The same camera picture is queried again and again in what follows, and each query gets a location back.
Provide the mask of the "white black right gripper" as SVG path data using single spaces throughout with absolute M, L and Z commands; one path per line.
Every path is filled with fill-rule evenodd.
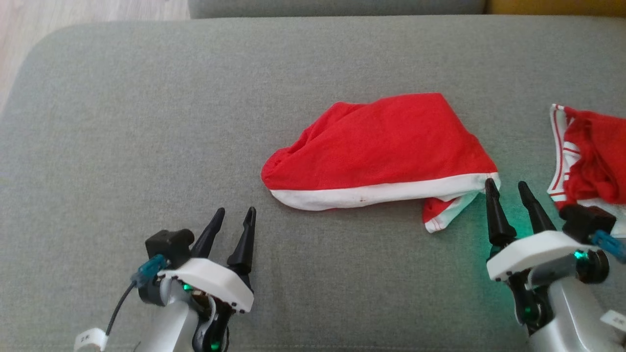
M 519 325 L 529 336 L 610 336 L 590 290 L 609 277 L 607 253 L 557 231 L 526 182 L 518 183 L 518 191 L 533 230 L 522 239 L 505 216 L 494 179 L 485 182 L 492 245 L 487 273 L 510 290 Z

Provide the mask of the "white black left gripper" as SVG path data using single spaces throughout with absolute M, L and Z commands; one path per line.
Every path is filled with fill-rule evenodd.
M 192 259 L 178 269 L 161 270 L 139 288 L 141 299 L 160 310 L 138 352 L 228 352 L 230 319 L 253 305 L 252 290 L 237 274 L 252 271 L 256 216 L 255 207 L 249 207 L 239 242 L 226 261 L 231 270 L 207 259 L 225 217 L 225 209 L 219 208 L 195 241 Z

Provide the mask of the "red shirt with white sleeves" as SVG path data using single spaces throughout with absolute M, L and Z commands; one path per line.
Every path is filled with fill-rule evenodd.
M 554 104 L 555 174 L 547 193 L 557 209 L 597 206 L 616 217 L 626 239 L 626 118 Z

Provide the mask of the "red shorts with white hems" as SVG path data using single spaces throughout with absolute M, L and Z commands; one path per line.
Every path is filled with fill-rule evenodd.
M 421 199 L 429 233 L 444 230 L 498 169 L 440 93 L 338 102 L 266 161 L 270 193 L 299 210 Z

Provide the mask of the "large yellow sofa cushion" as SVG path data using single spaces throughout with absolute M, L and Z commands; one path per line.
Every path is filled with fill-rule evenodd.
M 486 0 L 487 14 L 626 18 L 626 0 Z

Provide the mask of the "grey sofa back cushion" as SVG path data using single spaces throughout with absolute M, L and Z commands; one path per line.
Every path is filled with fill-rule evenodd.
M 487 0 L 187 0 L 190 18 L 483 14 Z

